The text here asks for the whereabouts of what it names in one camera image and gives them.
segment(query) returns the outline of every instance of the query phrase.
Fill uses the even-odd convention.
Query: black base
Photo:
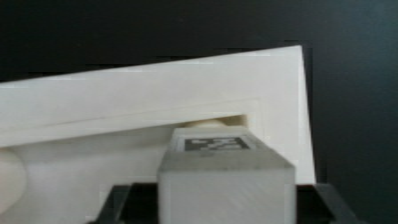
[[[156,188],[142,183],[115,186],[90,224],[158,224]],[[330,184],[297,186],[297,224],[364,224]]]

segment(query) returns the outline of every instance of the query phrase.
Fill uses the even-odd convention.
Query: black background
[[[0,1],[2,81],[293,44],[318,181],[396,224],[398,1]]]

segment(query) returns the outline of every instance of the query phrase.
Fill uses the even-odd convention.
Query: white object
[[[112,186],[156,182],[176,127],[151,127],[12,147],[28,171],[28,186],[19,201],[0,214],[0,224],[90,223]]]
[[[194,127],[197,127],[197,128],[218,128],[218,127],[224,127],[224,126],[226,126],[226,124],[217,119],[194,121],[185,125],[186,128],[194,128]]]
[[[158,171],[162,224],[293,224],[295,169],[242,127],[176,129]]]
[[[18,202],[27,188],[27,171],[9,149],[0,149],[0,215]]]
[[[0,84],[0,147],[236,115],[314,183],[300,47]]]

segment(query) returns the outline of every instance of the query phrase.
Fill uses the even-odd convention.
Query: printed pattern
[[[185,140],[185,151],[218,151],[242,149],[249,149],[249,146],[238,137],[197,138]]]

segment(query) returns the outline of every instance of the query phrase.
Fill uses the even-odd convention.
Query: black surface
[[[90,224],[119,223],[158,224],[154,183],[112,188],[98,220]],[[366,224],[357,220],[330,184],[297,186],[297,224]]]
[[[394,224],[398,1],[0,1],[2,81],[297,43],[318,180]]]

